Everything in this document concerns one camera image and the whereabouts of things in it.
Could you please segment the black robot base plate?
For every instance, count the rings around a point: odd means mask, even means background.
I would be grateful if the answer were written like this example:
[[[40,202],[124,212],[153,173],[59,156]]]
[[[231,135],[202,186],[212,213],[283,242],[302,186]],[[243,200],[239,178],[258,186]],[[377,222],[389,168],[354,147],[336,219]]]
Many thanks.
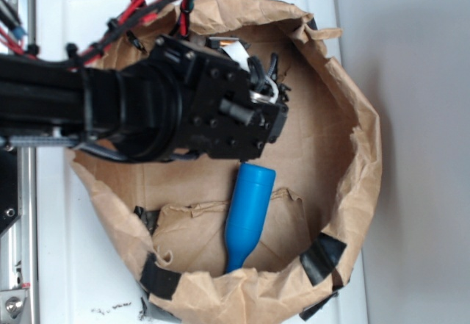
[[[18,219],[18,158],[16,153],[1,150],[1,236]]]

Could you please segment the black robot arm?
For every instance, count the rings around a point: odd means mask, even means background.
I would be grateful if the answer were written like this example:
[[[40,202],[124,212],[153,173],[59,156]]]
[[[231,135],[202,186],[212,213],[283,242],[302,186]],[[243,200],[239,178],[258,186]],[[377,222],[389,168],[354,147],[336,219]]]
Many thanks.
[[[256,159],[288,108],[286,88],[257,58],[248,64],[166,35],[120,71],[4,55],[1,146],[62,146],[123,163]]]

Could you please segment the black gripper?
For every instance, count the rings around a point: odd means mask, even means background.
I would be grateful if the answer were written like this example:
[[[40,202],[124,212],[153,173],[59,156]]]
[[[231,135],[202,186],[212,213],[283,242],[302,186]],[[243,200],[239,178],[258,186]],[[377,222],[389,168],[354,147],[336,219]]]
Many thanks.
[[[277,80],[276,54],[268,71],[255,56],[243,69],[221,51],[160,35],[149,59],[181,105],[162,159],[258,159],[280,137],[290,89]]]

